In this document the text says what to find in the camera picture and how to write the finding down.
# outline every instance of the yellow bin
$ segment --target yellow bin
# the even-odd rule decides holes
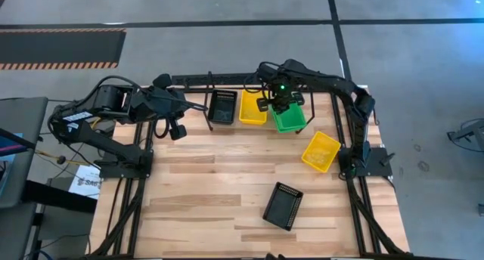
[[[316,132],[302,154],[302,161],[320,172],[327,172],[341,144],[322,132]]]
[[[258,93],[249,93],[245,90],[242,91],[239,113],[239,120],[242,123],[263,125],[267,121],[267,112],[259,112],[257,98],[262,98],[262,91]]]

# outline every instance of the black mat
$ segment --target black mat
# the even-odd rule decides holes
[[[125,29],[0,30],[0,70],[114,68]]]

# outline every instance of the wooden table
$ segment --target wooden table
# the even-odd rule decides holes
[[[203,97],[186,94],[188,100],[197,103],[203,103]],[[300,158],[316,131],[337,139],[330,95],[315,94],[316,118],[299,135],[277,133],[271,116],[264,126],[240,123],[240,93],[238,97],[233,125],[214,125],[211,132],[203,114],[189,110],[180,121],[187,128],[186,138],[154,139],[155,159],[144,192],[135,256],[263,257],[267,252],[286,257],[358,255],[348,192],[345,182],[337,177],[337,161],[322,174]],[[309,102],[303,109],[309,118]],[[342,104],[340,111],[345,125]],[[164,130],[161,123],[158,133]],[[349,136],[346,126],[344,131]],[[114,139],[131,144],[134,133],[133,125],[118,125]],[[368,140],[374,146],[382,144],[373,118]],[[304,192],[290,232],[262,220],[277,181]],[[379,177],[367,178],[367,182],[376,220],[397,246],[408,251],[394,190]],[[102,184],[90,235],[93,249],[104,239],[116,185],[117,180]],[[122,191],[111,227],[119,215]],[[368,225],[362,217],[361,222],[367,251],[371,251]],[[129,222],[121,252],[126,251],[130,227]]]

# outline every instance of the green bin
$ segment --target green bin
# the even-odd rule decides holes
[[[303,110],[295,103],[289,105],[289,109],[281,114],[276,114],[272,109],[272,116],[274,117],[275,125],[278,127],[280,133],[294,132],[306,127],[306,118]]]

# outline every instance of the black bin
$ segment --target black bin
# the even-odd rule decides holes
[[[262,218],[290,231],[304,193],[277,182]]]
[[[236,91],[213,90],[208,115],[210,122],[232,124],[234,122],[236,103]]]

